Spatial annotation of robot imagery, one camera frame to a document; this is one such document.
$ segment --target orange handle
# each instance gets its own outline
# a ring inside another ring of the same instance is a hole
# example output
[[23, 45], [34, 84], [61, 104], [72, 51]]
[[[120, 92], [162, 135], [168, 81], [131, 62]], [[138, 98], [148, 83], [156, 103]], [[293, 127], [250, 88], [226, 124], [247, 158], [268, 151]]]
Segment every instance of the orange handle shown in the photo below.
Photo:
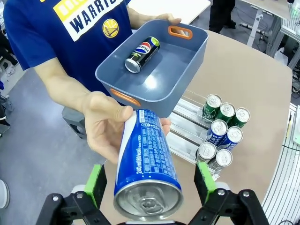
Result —
[[125, 101], [135, 104], [136, 106], [141, 106], [141, 104], [138, 101], [136, 101], [134, 98], [132, 98], [130, 96], [127, 96], [127, 95], [125, 95], [115, 89], [112, 89], [112, 88], [111, 88], [111, 92], [112, 92], [112, 94], [116, 95], [119, 98], [122, 98]]
[[[188, 36], [184, 35], [184, 34], [174, 33], [172, 31], [172, 29], [181, 30], [181, 31], [187, 31], [188, 32]], [[186, 40], [190, 40], [193, 37], [193, 32], [190, 29], [186, 29], [186, 28], [183, 28], [183, 27], [177, 27], [177, 26], [169, 26], [168, 27], [168, 33], [170, 35], [172, 35], [172, 36], [176, 36], [176, 37], [179, 37], [179, 38], [184, 38]]]

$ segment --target black pepsi can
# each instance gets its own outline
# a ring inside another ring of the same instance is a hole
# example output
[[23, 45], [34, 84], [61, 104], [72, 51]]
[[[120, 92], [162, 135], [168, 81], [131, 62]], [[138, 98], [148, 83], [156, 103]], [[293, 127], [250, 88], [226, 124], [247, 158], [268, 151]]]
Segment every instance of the black pepsi can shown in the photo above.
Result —
[[160, 43], [155, 37], [146, 38], [125, 60], [126, 69], [134, 74], [139, 73], [159, 48]]

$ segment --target can rack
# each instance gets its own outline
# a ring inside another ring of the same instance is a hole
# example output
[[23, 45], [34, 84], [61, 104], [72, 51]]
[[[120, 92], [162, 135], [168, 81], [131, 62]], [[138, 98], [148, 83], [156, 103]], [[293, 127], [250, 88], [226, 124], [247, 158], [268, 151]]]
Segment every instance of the can rack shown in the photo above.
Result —
[[[192, 164], [196, 164], [196, 151], [205, 142], [207, 130], [212, 121], [202, 116], [203, 104], [188, 98], [181, 98], [169, 116], [172, 121], [171, 131], [167, 136], [170, 151]], [[209, 168], [214, 180], [219, 178], [221, 170]]]

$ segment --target gray plastic tray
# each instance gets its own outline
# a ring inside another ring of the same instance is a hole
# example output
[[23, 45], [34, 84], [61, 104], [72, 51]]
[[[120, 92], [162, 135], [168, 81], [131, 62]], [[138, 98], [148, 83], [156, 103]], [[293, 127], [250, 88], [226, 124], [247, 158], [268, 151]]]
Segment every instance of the gray plastic tray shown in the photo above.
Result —
[[[188, 36], [173, 33], [173, 28]], [[124, 61], [149, 36], [159, 40], [160, 49], [140, 73], [133, 74]], [[149, 21], [98, 66], [96, 78], [118, 102], [168, 117], [202, 64], [207, 39], [207, 32], [195, 26]]]

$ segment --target pepsi logo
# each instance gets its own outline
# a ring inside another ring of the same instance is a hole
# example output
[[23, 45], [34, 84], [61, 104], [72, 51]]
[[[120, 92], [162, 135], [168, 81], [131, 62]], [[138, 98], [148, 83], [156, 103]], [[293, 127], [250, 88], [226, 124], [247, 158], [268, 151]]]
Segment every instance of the pepsi logo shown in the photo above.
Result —
[[141, 53], [141, 54], [147, 54], [150, 52], [151, 46], [148, 42], [141, 43], [136, 49], [135, 52]]

